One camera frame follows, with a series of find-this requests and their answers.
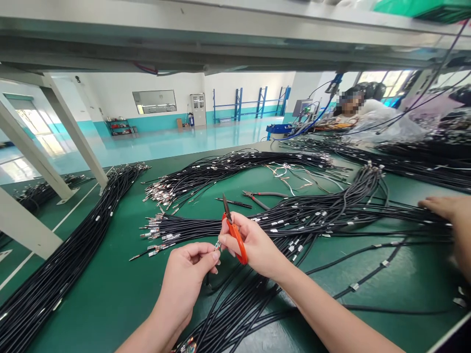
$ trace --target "wire cutter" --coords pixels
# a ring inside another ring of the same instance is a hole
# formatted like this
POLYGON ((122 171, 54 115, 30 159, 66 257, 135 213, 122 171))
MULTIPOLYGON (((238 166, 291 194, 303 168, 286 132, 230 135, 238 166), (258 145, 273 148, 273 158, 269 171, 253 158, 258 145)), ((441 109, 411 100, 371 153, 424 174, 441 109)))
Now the wire cutter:
POLYGON ((247 196, 249 198, 251 198, 253 201, 255 201, 255 203, 257 205, 259 205, 261 208, 263 208, 265 211, 268 211, 270 209, 270 207, 268 207, 267 205, 265 205, 263 202, 261 202, 260 200, 256 199, 254 197, 254 195, 259 195, 259 196, 279 196, 279 197, 282 197, 282 198, 288 198, 289 196, 288 195, 285 195, 285 194, 280 194, 280 193, 270 193, 270 192, 266 192, 266 193, 251 193, 251 192, 248 192, 248 191, 244 191, 244 196, 247 196))
MULTIPOLYGON (((235 255, 237 256, 237 259, 240 261, 242 265, 247 265, 249 261, 247 258, 247 252, 245 251, 244 242, 242 240, 242 237, 240 236, 239 228, 232 222, 231 212, 229 211, 229 206, 228 206, 228 203, 224 194, 222 194, 222 201, 224 202, 224 211, 225 211, 224 215, 222 216, 222 220, 226 219, 227 225, 229 226, 229 234, 235 239, 237 239, 237 243, 239 244, 239 248, 240 248, 240 256, 237 253, 235 255)), ((220 243, 217 242, 215 247, 216 247, 216 250, 219 249, 220 243)))

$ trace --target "white clothing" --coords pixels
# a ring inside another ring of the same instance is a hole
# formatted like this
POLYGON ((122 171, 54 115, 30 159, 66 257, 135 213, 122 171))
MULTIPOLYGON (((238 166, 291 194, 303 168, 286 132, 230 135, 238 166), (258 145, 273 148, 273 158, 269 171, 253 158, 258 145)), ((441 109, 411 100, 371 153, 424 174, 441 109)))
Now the white clothing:
POLYGON ((349 124, 354 124, 355 122, 359 121, 362 116, 364 116, 365 114, 369 113, 369 112, 372 112, 374 110, 380 110, 380 109, 385 109, 385 108, 388 108, 386 107, 384 104, 382 104, 380 101, 377 101, 377 100, 366 100, 365 101, 365 104, 363 104, 363 106, 361 106, 359 109, 358 109, 358 113, 355 114, 354 116, 352 117, 346 117, 344 116, 343 114, 340 114, 339 116, 337 116, 337 121, 339 123, 349 123, 349 124))

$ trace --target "computer monitor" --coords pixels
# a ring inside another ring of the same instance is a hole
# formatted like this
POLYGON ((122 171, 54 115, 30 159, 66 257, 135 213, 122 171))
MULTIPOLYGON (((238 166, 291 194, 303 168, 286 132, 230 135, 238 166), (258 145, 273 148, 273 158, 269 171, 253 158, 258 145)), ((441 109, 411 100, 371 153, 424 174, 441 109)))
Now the computer monitor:
POLYGON ((296 101, 296 105, 294 106, 294 110, 293 110, 293 116, 294 117, 298 117, 299 115, 301 115, 302 111, 310 104, 312 104, 313 101, 312 100, 297 100, 296 101))

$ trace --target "orange scissors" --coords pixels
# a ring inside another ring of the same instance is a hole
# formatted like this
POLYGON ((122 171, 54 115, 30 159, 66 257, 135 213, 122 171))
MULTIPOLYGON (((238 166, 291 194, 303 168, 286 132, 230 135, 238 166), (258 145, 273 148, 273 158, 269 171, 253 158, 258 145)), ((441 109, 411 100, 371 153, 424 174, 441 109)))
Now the orange scissors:
MULTIPOLYGON (((241 255, 239 256, 239 254, 237 253, 235 255, 237 256, 237 259, 240 261, 242 265, 247 265, 248 259, 247 259, 247 253, 245 252, 244 242, 242 240, 242 237, 240 236, 239 228, 232 222, 231 212, 229 211, 229 206, 227 204, 227 200, 224 194, 222 194, 222 201, 224 203, 224 210, 225 210, 224 215, 222 216, 222 220, 224 220, 224 218, 226 219, 227 225, 229 226, 229 234, 235 239, 237 239, 237 243, 239 244, 239 248, 240 248, 241 255)), ((215 246, 216 250, 218 250, 220 247, 221 247, 221 244, 217 242, 215 246)))

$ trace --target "green box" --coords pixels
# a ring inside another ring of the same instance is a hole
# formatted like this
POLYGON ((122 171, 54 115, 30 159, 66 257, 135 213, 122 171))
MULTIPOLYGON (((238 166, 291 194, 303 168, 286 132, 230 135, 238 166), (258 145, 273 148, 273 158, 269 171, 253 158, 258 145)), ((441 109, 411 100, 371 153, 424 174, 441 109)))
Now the green box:
POLYGON ((471 17, 471 0, 382 0, 374 11, 453 24, 471 17))

